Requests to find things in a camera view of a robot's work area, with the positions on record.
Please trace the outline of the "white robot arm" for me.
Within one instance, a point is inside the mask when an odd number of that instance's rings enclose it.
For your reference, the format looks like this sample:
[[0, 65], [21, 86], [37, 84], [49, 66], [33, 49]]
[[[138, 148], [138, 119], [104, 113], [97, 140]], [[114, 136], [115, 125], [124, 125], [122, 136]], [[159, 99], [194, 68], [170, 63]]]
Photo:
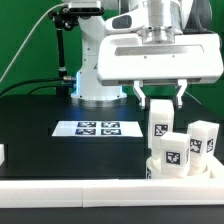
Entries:
[[180, 106], [189, 84], [214, 83], [224, 72], [220, 37], [203, 27], [210, 18], [207, 1], [129, 0], [125, 13], [106, 21], [99, 82], [132, 86], [143, 109], [143, 86], [174, 85]]

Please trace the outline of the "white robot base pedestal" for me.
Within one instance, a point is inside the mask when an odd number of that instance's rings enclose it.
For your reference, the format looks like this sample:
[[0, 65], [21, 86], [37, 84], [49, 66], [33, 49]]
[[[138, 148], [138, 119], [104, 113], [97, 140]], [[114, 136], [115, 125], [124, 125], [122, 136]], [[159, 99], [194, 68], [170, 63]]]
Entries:
[[87, 107], [112, 107], [123, 103], [127, 95], [121, 86], [102, 86], [97, 79], [99, 46], [105, 37], [105, 21], [101, 16], [78, 19], [82, 37], [82, 65], [76, 73], [73, 100]]

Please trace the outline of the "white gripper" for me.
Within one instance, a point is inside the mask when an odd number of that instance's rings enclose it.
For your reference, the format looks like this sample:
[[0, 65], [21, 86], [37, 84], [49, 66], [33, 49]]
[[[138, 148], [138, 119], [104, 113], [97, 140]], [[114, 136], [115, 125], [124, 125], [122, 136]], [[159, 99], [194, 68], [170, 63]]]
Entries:
[[142, 110], [146, 108], [143, 84], [176, 83], [173, 103], [181, 109], [188, 83], [214, 83], [223, 72], [220, 38], [216, 34], [177, 35], [172, 44], [144, 44], [134, 33], [110, 35], [99, 48], [99, 82], [104, 86], [134, 84], [133, 92]]

